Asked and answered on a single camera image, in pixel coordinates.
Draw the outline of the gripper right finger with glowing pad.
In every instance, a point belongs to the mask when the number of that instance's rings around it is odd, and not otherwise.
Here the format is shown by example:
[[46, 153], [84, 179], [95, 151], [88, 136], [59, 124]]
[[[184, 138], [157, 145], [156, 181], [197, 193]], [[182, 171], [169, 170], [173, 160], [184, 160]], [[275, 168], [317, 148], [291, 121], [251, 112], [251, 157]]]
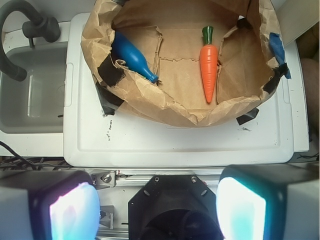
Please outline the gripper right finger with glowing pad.
[[216, 213], [226, 240], [318, 240], [319, 164], [232, 164], [220, 175]]

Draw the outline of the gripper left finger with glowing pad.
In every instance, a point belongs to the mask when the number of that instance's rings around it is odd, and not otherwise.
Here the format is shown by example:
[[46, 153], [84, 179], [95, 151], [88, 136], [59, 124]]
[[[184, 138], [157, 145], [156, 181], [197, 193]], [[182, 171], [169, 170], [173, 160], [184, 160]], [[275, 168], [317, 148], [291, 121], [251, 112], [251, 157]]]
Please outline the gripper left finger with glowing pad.
[[100, 199], [83, 170], [0, 173], [2, 240], [93, 240]]

